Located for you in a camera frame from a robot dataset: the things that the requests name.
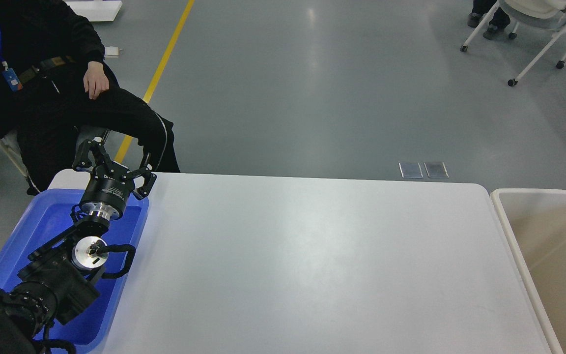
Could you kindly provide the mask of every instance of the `hand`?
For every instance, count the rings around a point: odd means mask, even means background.
[[[104,66],[100,62],[88,62],[85,74],[85,92],[88,92],[89,99],[97,97],[109,89],[108,78],[104,74]]]

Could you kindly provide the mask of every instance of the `metal floor plate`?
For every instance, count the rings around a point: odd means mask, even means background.
[[[399,163],[403,178],[423,178],[420,163]]]
[[[429,178],[449,178],[445,163],[425,163],[425,170]]]

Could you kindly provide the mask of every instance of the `id badge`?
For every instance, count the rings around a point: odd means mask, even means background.
[[[23,85],[21,81],[19,81],[19,78],[16,76],[14,69],[10,68],[8,70],[4,70],[2,74],[12,92],[17,92],[18,90],[23,89]]]

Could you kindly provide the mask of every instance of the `yellow floor line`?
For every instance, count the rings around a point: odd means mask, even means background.
[[[194,6],[195,0],[189,0],[187,6],[185,7],[185,11],[182,12],[182,16],[180,16],[180,21],[176,26],[176,29],[173,31],[173,35],[167,44],[166,51],[163,54],[163,58],[157,67],[157,71],[152,76],[152,80],[150,81],[150,85],[148,86],[148,90],[146,90],[145,95],[143,96],[143,100],[146,103],[150,103],[150,99],[154,94],[154,91],[157,89],[157,85],[163,75],[163,71],[169,61],[171,56],[171,52],[173,52],[173,48],[176,46],[176,42],[178,42],[178,37],[180,36],[180,32],[182,32],[182,28],[185,26],[185,22],[187,22],[187,17],[189,17],[189,12],[191,12],[191,7]],[[115,161],[121,163],[128,152],[128,148],[130,147],[130,143],[132,142],[132,137],[130,135],[126,135],[124,140],[121,142],[121,146],[119,146],[119,150],[117,151],[117,156],[115,156]]]

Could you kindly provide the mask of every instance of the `black jacket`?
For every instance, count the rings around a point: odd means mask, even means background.
[[[63,0],[0,0],[0,23],[2,36],[6,35],[3,33],[6,26],[14,26],[14,35],[25,36],[23,37],[25,41],[34,36],[41,38],[38,42],[30,41],[29,45],[25,46],[31,48],[27,52],[24,52],[24,47],[19,49],[10,45],[7,48],[7,38],[4,38],[2,41],[4,57],[17,57],[20,59],[17,60],[18,62],[25,63],[27,62],[23,60],[25,56],[32,58],[33,55],[36,56],[37,51],[45,50],[46,53],[57,52],[59,55],[73,56],[80,65],[86,65],[92,60],[103,61],[104,45],[92,24],[85,17],[76,15]],[[51,47],[41,48],[41,43]],[[10,50],[14,50],[13,55],[6,54],[6,51],[10,52]],[[21,71],[27,67],[14,69],[17,74],[21,74]],[[17,114],[12,91],[1,72],[0,62],[0,136],[3,136],[16,125]]]

